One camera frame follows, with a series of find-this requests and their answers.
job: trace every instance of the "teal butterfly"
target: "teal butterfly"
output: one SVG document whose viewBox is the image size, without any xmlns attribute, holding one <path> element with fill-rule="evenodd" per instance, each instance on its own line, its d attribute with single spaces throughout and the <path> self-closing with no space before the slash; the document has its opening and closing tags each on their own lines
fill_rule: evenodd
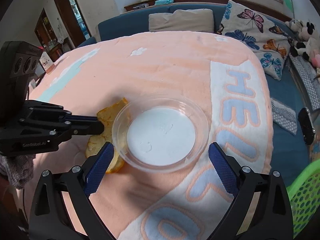
<svg viewBox="0 0 320 240">
<path fill-rule="evenodd" d="M 281 60 L 279 58 L 274 59 L 272 57 L 271 53 L 266 53 L 263 56 L 264 56 L 264 58 L 262 58 L 260 60 L 262 67 L 266 68 L 266 67 L 273 66 L 275 71 L 276 71 L 277 76 L 279 78 L 281 78 L 281 76 L 282 76 L 282 63 L 281 63 Z"/>
<path fill-rule="evenodd" d="M 225 10 L 225 12 L 224 12 L 224 17 L 227 19 L 227 20 L 229 20 L 230 19 L 230 13 L 231 13 L 231 7 L 232 7 L 232 4 L 231 3 L 228 3 L 227 4 L 227 8 L 226 8 L 226 10 Z"/>
</svg>

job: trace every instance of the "green basket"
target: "green basket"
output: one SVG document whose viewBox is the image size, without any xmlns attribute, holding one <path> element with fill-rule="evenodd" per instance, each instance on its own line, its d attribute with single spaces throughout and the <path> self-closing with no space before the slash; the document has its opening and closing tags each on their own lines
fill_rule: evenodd
<svg viewBox="0 0 320 240">
<path fill-rule="evenodd" d="M 293 237 L 296 237 L 320 205 L 320 160 L 310 163 L 287 191 L 292 208 Z"/>
</svg>

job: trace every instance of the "butterfly print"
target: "butterfly print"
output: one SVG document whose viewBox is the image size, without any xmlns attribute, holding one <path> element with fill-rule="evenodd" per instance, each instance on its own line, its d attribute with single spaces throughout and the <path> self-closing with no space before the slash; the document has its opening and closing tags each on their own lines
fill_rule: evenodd
<svg viewBox="0 0 320 240">
<path fill-rule="evenodd" d="M 263 55 L 264 58 L 262 58 L 260 60 L 261 62 L 261 65 L 263 68 L 266 68 L 266 67 L 270 67 L 270 66 L 273 66 L 273 68 L 275 69 L 276 71 L 276 74 L 279 78 L 281 78 L 282 76 L 282 64 L 281 64 L 281 60 L 279 58 L 277 59 L 274 59 L 271 55 L 271 53 L 266 53 Z"/>
<path fill-rule="evenodd" d="M 224 29 L 224 26 L 222 23 L 220 23 L 219 30 L 217 31 L 217 34 L 222 35 L 223 29 Z"/>
<path fill-rule="evenodd" d="M 232 4 L 231 3 L 228 3 L 227 4 L 227 8 L 226 8 L 226 10 L 225 10 L 225 12 L 224 12 L 224 17 L 227 19 L 227 20 L 229 20 L 230 19 L 230 13 L 231 13 L 231 7 L 232 7 Z"/>
<path fill-rule="evenodd" d="M 279 35 L 282 35 L 284 37 L 288 37 L 288 33 L 285 33 L 280 27 L 278 27 L 277 25 L 269 28 L 269 31 L 274 33 L 274 34 L 279 34 Z"/>
<path fill-rule="evenodd" d="M 244 12 L 238 14 L 237 16 L 238 18 L 241 18 L 241 19 L 250 19 L 247 25 L 252 22 L 252 28 L 253 28 L 253 22 L 254 22 L 258 27 L 259 31 L 263 33 L 262 23 L 264 23 L 264 19 L 260 15 L 258 14 L 256 15 L 256 13 L 254 13 L 252 10 L 244 9 Z"/>
<path fill-rule="evenodd" d="M 263 45 L 263 48 L 264 49 L 271 49 L 271 50 L 274 50 L 274 51 L 280 53 L 281 57 L 284 59 L 285 56 L 287 55 L 287 50 L 286 50 L 285 47 L 280 47 L 279 48 L 279 45 L 280 44 L 278 44 L 278 46 L 277 46 L 276 45 L 276 41 L 271 39 L 271 40 L 267 41 L 267 44 Z"/>
<path fill-rule="evenodd" d="M 260 47 L 255 44 L 257 42 L 257 40 L 252 36 L 247 36 L 247 34 L 248 33 L 246 33 L 244 35 L 241 30 L 235 30 L 234 33 L 226 33 L 225 36 L 237 39 L 237 40 L 239 40 L 241 42 L 245 42 L 248 47 L 250 47 L 252 49 L 259 50 Z"/>
</svg>

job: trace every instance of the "beige cushion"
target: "beige cushion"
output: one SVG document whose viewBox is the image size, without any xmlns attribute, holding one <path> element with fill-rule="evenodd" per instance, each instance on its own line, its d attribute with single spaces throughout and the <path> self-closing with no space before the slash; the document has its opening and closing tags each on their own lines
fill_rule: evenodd
<svg viewBox="0 0 320 240">
<path fill-rule="evenodd" d="M 210 9 L 176 10 L 174 13 L 149 15 L 149 31 L 193 31 L 213 33 L 213 12 Z"/>
</svg>

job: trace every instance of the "orange butterfly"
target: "orange butterfly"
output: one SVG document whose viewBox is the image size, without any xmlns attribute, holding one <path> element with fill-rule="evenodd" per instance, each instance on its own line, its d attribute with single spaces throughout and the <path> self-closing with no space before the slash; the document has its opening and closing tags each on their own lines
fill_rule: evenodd
<svg viewBox="0 0 320 240">
<path fill-rule="evenodd" d="M 267 44 L 263 45 L 264 49 L 271 49 L 274 50 L 276 52 L 279 52 L 282 56 L 282 58 L 284 59 L 284 57 L 287 55 L 287 50 L 285 47 L 280 47 L 279 48 L 279 44 L 278 46 L 276 45 L 276 41 L 271 39 L 267 41 Z"/>
</svg>

